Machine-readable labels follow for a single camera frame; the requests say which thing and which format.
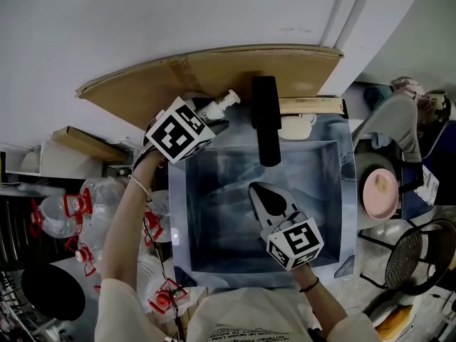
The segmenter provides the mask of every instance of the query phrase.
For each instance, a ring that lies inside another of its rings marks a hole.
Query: pink plate
[[[379,168],[368,176],[363,188],[363,204],[370,217],[390,219],[398,207],[399,189],[395,176]]]

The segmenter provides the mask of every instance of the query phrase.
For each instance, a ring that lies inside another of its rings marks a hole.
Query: hand
[[[308,264],[292,269],[291,273],[302,289],[307,289],[316,283],[317,278]]]

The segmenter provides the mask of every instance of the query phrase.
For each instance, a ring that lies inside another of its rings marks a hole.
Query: white shirt
[[[311,308],[296,291],[244,288],[208,296],[195,311],[187,342],[311,342]],[[135,291],[106,279],[101,284],[95,342],[161,342],[165,334],[145,315]],[[337,323],[328,342],[380,341],[365,314]]]

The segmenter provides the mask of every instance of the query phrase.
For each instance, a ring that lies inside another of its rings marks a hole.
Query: white container
[[[210,123],[213,120],[219,120],[225,117],[224,111],[231,105],[240,103],[241,99],[231,89],[228,90],[222,101],[211,101],[205,107],[199,109],[196,114],[205,122]]]

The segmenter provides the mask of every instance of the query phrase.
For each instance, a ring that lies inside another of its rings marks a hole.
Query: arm
[[[302,289],[314,285],[317,281],[311,268],[305,264],[292,270],[294,279]],[[311,304],[313,313],[321,324],[323,335],[328,336],[333,327],[347,317],[342,306],[334,299],[331,293],[318,282],[315,287],[306,292],[306,297]]]
[[[133,176],[146,189],[150,188],[155,168],[162,157],[158,151],[142,160]],[[101,279],[117,279],[136,290],[136,266],[141,240],[146,194],[133,180],[115,212],[103,247]]]

